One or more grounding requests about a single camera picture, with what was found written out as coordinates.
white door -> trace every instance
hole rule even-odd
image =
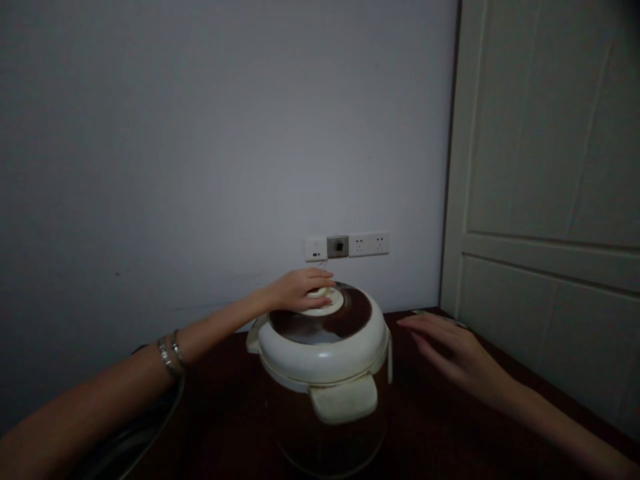
[[[640,439],[640,29],[463,0],[441,307]]]

bracelet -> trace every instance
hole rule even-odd
[[[182,368],[186,370],[187,362],[185,362],[184,358],[182,358],[182,355],[180,355],[180,348],[178,347],[178,340],[177,340],[178,332],[179,332],[179,329],[176,329],[173,331],[173,335],[171,336],[171,348],[173,349],[173,352],[175,353],[176,358],[178,358],[178,362],[180,362],[180,366],[182,366]]]
[[[169,374],[174,379],[178,380],[181,375],[180,375],[180,372],[178,372],[178,369],[173,364],[173,361],[169,356],[169,352],[167,352],[167,347],[165,345],[166,338],[167,338],[166,336],[158,338],[158,351],[160,352],[160,357],[162,358],[162,361],[165,363],[165,367],[167,368],[167,371],[169,372]]]

left hand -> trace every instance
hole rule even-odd
[[[517,398],[521,385],[502,370],[469,330],[431,313],[407,317],[398,325],[411,331],[420,353],[440,373],[478,400],[504,411]],[[453,358],[444,358],[430,341],[446,346]]]
[[[266,286],[262,293],[268,298],[270,310],[304,311],[320,308],[331,303],[331,300],[326,297],[308,299],[306,294],[316,288],[335,287],[332,276],[332,273],[317,268],[293,270]]]

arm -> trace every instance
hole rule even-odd
[[[596,478],[640,479],[637,464],[510,377],[470,331],[431,314],[408,317],[398,324],[411,330],[420,353],[446,378],[538,433]],[[454,358],[445,359],[423,334],[448,347]]]
[[[307,299],[308,290],[334,286],[333,274],[306,269],[284,277],[180,330],[187,364],[246,322],[274,309],[320,307],[326,298]],[[63,393],[0,439],[0,478],[51,478],[88,448],[160,396],[173,378],[155,343]]]

wall switch panel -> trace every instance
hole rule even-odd
[[[368,257],[389,253],[389,232],[356,233],[349,236],[349,256]]]
[[[327,252],[329,258],[341,258],[349,256],[349,237],[327,237]]]
[[[305,238],[305,260],[322,261],[327,259],[327,238]]]

